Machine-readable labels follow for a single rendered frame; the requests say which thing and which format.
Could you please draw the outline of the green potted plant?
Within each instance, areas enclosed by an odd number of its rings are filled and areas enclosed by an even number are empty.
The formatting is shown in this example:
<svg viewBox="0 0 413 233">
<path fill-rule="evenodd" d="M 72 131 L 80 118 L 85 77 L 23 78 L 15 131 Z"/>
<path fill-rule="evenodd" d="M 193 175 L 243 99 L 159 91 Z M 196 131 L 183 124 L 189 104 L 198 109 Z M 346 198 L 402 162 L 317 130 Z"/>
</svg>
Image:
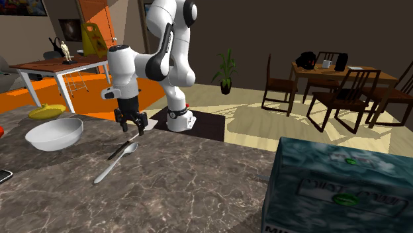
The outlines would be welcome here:
<svg viewBox="0 0 413 233">
<path fill-rule="evenodd" d="M 220 64 L 220 71 L 216 72 L 212 78 L 212 81 L 214 81 L 217 77 L 220 78 L 220 88 L 223 95 L 230 93 L 232 86 L 232 74 L 237 73 L 236 63 L 234 58 L 231 58 L 231 53 L 232 50 L 229 48 L 226 57 L 224 57 L 223 54 L 218 54 L 222 57 L 222 63 Z"/>
</svg>

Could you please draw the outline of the white-legged brown-top table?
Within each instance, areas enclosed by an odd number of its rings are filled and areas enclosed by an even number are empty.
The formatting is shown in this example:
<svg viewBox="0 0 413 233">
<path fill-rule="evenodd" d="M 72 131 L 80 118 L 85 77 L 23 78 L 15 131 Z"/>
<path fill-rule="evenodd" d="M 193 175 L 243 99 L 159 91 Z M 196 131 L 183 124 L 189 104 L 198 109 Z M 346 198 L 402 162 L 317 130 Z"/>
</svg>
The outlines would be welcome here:
<svg viewBox="0 0 413 233">
<path fill-rule="evenodd" d="M 74 113 L 67 86 L 65 85 L 63 75 L 79 72 L 89 68 L 96 68 L 102 66 L 108 83 L 111 83 L 108 73 L 107 61 L 107 45 L 100 33 L 99 27 L 95 23 L 83 23 L 83 51 L 84 56 L 75 56 L 74 60 L 77 63 L 65 64 L 65 58 L 54 58 L 51 60 L 41 60 L 36 62 L 29 62 L 25 64 L 12 65 L 22 77 L 25 87 L 28 89 L 33 101 L 38 107 L 41 107 L 40 101 L 34 90 L 28 75 L 30 73 L 53 76 L 56 80 L 57 86 L 66 102 L 67 108 Z"/>
</svg>

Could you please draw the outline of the orange door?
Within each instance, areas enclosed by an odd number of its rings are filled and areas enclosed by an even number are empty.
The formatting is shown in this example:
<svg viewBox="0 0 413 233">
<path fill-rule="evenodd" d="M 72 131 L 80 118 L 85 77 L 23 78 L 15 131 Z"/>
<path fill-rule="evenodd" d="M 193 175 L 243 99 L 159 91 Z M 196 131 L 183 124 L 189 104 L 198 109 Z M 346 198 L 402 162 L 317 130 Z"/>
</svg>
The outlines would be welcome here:
<svg viewBox="0 0 413 233">
<path fill-rule="evenodd" d="M 96 56 L 94 47 L 89 41 L 87 31 L 91 26 L 83 27 L 83 23 L 95 23 L 99 29 L 107 48 L 116 45 L 116 36 L 109 12 L 107 0 L 78 0 L 83 22 L 81 23 L 84 56 Z"/>
</svg>

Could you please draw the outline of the black-handled knife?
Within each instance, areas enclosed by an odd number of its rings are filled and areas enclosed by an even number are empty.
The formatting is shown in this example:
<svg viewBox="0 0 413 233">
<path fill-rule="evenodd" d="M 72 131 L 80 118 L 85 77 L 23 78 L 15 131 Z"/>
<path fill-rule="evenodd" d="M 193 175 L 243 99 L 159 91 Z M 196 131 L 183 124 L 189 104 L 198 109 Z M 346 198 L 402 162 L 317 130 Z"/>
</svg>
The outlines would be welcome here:
<svg viewBox="0 0 413 233">
<path fill-rule="evenodd" d="M 148 125 L 145 127 L 144 131 L 149 131 L 154 128 L 154 126 L 158 123 L 158 120 L 154 119 L 149 119 L 148 120 Z M 135 136 L 131 137 L 129 140 L 127 140 L 124 144 L 122 144 L 114 153 L 112 153 L 107 159 L 111 160 L 113 159 L 118 153 L 120 153 L 129 143 L 133 141 L 136 137 L 138 137 L 140 133 L 137 133 Z"/>
</svg>

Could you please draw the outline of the dark wall picture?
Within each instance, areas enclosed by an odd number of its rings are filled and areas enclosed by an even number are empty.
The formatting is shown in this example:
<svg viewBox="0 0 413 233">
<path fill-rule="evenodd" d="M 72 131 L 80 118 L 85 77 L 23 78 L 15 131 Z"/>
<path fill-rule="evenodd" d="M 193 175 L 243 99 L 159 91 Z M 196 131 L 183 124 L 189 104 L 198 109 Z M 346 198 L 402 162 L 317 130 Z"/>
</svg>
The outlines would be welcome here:
<svg viewBox="0 0 413 233">
<path fill-rule="evenodd" d="M 81 21 L 79 19 L 60 19 L 59 24 L 61 26 L 66 41 L 82 41 Z"/>
</svg>

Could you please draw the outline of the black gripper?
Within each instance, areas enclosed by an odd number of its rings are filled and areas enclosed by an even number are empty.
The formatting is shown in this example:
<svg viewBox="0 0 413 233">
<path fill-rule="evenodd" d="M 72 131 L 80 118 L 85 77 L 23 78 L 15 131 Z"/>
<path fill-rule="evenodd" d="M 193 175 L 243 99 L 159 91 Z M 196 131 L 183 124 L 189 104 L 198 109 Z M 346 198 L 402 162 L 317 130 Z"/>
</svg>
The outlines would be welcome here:
<svg viewBox="0 0 413 233">
<path fill-rule="evenodd" d="M 122 131 L 128 131 L 126 121 L 132 120 L 138 127 L 138 134 L 142 136 L 145 127 L 148 125 L 148 118 L 145 112 L 139 113 L 138 97 L 135 96 L 129 99 L 118 98 L 117 103 L 118 108 L 114 110 L 115 121 L 121 125 Z"/>
</svg>

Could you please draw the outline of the yellow round lid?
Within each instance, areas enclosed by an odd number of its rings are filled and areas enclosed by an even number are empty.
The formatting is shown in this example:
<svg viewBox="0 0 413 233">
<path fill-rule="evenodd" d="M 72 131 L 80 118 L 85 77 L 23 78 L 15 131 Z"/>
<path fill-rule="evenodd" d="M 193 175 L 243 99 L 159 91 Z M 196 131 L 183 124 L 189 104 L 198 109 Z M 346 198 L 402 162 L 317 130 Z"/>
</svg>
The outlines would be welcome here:
<svg viewBox="0 0 413 233">
<path fill-rule="evenodd" d="M 64 105 L 49 105 L 45 103 L 41 107 L 30 111 L 28 117 L 34 120 L 46 120 L 60 116 L 65 110 L 66 107 Z"/>
</svg>

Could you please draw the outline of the silver spoon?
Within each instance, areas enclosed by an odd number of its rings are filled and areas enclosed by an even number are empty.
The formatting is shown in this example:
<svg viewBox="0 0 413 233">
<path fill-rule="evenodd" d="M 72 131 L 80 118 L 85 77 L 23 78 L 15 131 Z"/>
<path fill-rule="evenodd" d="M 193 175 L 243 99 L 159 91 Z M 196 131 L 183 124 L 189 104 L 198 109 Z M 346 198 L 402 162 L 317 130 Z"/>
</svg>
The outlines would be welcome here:
<svg viewBox="0 0 413 233">
<path fill-rule="evenodd" d="M 94 184 L 99 183 L 100 181 L 102 181 L 109 173 L 110 171 L 114 168 L 114 166 L 116 165 L 116 163 L 125 155 L 125 154 L 131 154 L 133 153 L 138 147 L 138 143 L 137 142 L 133 142 L 131 143 L 131 145 L 127 146 L 125 148 L 125 150 L 123 151 L 123 153 L 121 153 L 121 155 L 106 169 L 104 170 L 104 172 L 102 172 L 94 181 Z"/>
</svg>

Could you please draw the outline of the teal printed box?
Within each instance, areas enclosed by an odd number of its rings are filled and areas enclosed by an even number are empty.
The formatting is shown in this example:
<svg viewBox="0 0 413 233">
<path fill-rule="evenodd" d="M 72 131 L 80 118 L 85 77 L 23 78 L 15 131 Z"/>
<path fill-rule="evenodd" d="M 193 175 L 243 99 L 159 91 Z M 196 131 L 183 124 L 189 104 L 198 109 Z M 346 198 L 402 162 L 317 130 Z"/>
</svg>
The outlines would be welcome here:
<svg viewBox="0 0 413 233">
<path fill-rule="evenodd" d="M 413 158 L 282 137 L 261 233 L 413 233 Z"/>
</svg>

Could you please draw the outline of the black phone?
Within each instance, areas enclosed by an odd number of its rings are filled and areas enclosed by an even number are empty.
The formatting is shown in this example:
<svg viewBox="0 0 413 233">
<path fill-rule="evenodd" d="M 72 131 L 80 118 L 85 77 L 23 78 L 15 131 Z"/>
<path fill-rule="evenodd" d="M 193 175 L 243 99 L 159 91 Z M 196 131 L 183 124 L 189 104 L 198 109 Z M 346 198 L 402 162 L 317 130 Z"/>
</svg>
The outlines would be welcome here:
<svg viewBox="0 0 413 233">
<path fill-rule="evenodd" d="M 4 169 L 0 169 L 0 184 L 6 182 L 10 178 L 12 178 L 12 176 L 13 176 L 13 172 L 8 171 L 8 170 L 4 170 Z"/>
</svg>

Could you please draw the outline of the colourful wall picture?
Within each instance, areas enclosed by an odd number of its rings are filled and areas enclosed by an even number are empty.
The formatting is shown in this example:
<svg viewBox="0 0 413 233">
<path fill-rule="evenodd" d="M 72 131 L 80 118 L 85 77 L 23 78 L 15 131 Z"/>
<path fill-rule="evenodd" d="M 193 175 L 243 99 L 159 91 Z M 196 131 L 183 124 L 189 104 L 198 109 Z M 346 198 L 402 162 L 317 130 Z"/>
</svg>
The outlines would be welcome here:
<svg viewBox="0 0 413 233">
<path fill-rule="evenodd" d="M 46 17 L 42 0 L 0 0 L 0 15 Z"/>
</svg>

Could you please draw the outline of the white bowl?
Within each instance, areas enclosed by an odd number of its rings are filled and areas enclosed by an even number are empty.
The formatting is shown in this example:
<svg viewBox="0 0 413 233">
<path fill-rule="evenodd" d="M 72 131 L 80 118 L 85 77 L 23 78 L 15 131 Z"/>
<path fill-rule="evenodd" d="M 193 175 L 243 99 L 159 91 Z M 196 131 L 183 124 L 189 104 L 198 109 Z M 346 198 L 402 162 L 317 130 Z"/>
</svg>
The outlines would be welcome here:
<svg viewBox="0 0 413 233">
<path fill-rule="evenodd" d="M 38 150 L 53 152 L 75 144 L 82 134 L 82 120 L 59 118 L 31 129 L 26 133 L 25 140 Z"/>
</svg>

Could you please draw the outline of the brown dining table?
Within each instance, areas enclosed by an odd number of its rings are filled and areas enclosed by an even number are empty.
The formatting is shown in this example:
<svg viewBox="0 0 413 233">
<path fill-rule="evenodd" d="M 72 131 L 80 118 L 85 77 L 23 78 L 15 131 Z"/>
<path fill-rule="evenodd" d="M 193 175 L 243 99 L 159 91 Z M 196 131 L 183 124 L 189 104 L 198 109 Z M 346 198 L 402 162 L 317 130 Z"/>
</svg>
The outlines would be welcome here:
<svg viewBox="0 0 413 233">
<path fill-rule="evenodd" d="M 332 79 L 337 81 L 343 81 L 345 79 L 345 75 L 349 70 L 356 71 L 356 72 L 365 72 L 365 71 L 376 71 L 377 69 L 369 67 L 369 66 L 348 66 L 345 67 L 343 71 L 336 71 L 335 65 L 331 65 L 329 68 L 322 68 L 321 64 L 317 64 L 318 68 L 314 68 L 313 70 L 306 70 L 304 68 L 299 68 L 295 62 L 291 64 L 291 72 L 289 75 L 289 80 L 295 83 L 293 87 L 293 92 L 289 95 L 290 99 L 288 102 L 288 110 L 287 116 L 290 115 L 293 107 L 293 99 L 295 97 L 295 91 L 297 90 L 298 80 L 300 78 L 319 78 L 319 79 Z M 378 107 L 375 110 L 372 110 L 373 116 L 371 117 L 369 128 L 373 128 L 375 125 L 379 125 L 377 119 L 381 114 L 381 111 L 385 109 L 386 102 L 388 101 L 391 92 L 396 87 L 396 84 L 399 80 L 385 72 L 381 72 L 379 75 L 379 79 L 377 81 L 378 84 L 387 85 L 384 92 L 384 97 L 381 103 L 379 103 Z"/>
</svg>

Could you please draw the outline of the dark robot stand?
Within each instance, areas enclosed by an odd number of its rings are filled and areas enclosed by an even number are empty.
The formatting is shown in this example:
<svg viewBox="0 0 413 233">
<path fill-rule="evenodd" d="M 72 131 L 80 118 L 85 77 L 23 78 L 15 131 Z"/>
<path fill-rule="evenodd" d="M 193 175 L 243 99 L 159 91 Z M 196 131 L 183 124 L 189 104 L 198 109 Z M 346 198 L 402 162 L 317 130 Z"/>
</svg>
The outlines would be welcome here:
<svg viewBox="0 0 413 233">
<path fill-rule="evenodd" d="M 179 132 L 189 136 L 196 136 L 199 138 L 207 138 L 210 140 L 224 141 L 225 133 L 225 116 L 215 115 L 211 113 L 204 113 L 200 111 L 192 110 L 194 116 L 197 118 L 194 126 L 190 130 Z M 168 131 L 166 118 L 167 107 L 158 111 L 151 119 L 158 120 L 158 123 L 154 126 L 156 129 Z"/>
</svg>

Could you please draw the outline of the grey sofa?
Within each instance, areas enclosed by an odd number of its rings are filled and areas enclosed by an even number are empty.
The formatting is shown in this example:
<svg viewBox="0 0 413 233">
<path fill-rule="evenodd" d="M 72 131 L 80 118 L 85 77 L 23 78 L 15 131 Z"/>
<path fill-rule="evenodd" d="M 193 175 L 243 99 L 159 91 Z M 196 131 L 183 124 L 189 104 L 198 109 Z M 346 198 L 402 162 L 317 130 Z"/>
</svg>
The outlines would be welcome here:
<svg viewBox="0 0 413 233">
<path fill-rule="evenodd" d="M 18 71 L 10 68 L 7 61 L 0 56 L 0 93 L 25 88 L 25 82 Z"/>
</svg>

